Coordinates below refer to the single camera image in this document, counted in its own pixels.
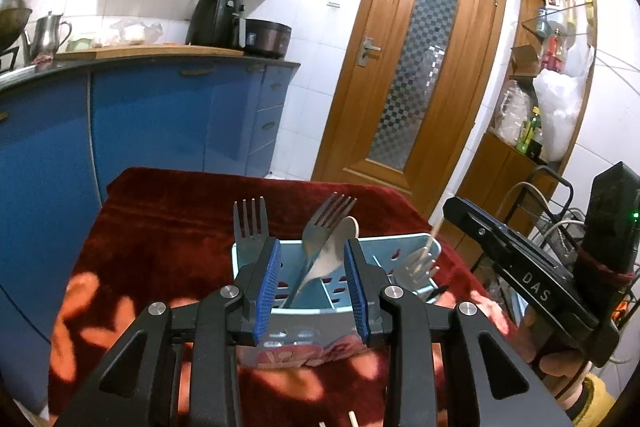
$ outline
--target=countertop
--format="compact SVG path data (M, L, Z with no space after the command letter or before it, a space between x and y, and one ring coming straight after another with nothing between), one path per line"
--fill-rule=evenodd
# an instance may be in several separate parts
M151 64L180 64L188 61L190 64L215 64L230 62L236 64L262 64L265 66L279 66L281 68L297 68L296 62L275 60L261 57L238 57L226 55L142 55L138 57L104 58L102 60L54 60L50 64L41 66L28 66L8 73L0 74L0 92L13 89L18 86L31 84L40 80L49 80L54 77L78 74L89 71L102 71L126 66L145 66Z

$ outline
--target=cabinet handle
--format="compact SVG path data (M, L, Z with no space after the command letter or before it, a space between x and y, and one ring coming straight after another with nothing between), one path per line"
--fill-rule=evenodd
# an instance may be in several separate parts
M203 74L213 73L216 68L209 68L208 70L182 70L180 76L202 76Z

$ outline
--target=green bottle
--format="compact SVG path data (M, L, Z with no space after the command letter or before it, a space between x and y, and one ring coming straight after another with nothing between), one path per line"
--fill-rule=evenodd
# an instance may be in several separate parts
M533 114L529 120L522 122L522 127L520 128L520 138L518 138L518 142L516 143L516 149L522 154L527 152L529 148L529 143L533 138L533 133L536 131L538 127L542 125L542 120L540 120L540 110L537 107L533 108Z

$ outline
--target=checkered glass pattern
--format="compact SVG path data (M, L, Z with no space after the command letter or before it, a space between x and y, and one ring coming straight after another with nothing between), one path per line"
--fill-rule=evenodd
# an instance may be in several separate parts
M369 159L403 170L438 80L458 0L415 0Z

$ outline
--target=human hand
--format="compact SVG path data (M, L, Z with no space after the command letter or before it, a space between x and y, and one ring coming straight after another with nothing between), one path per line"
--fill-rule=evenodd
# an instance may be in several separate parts
M522 318L516 334L510 338L511 345L527 363L531 363L537 355L536 346L531 338L530 328L536 321L536 312L529 306ZM577 349L567 349L560 353L551 353L540 359L540 369L546 375L556 378L544 378L542 382L549 392L556 396L569 381L580 371L584 362L584 355ZM582 383L592 364L588 363L575 379L572 386L558 397L558 403L564 410L568 410L580 398Z

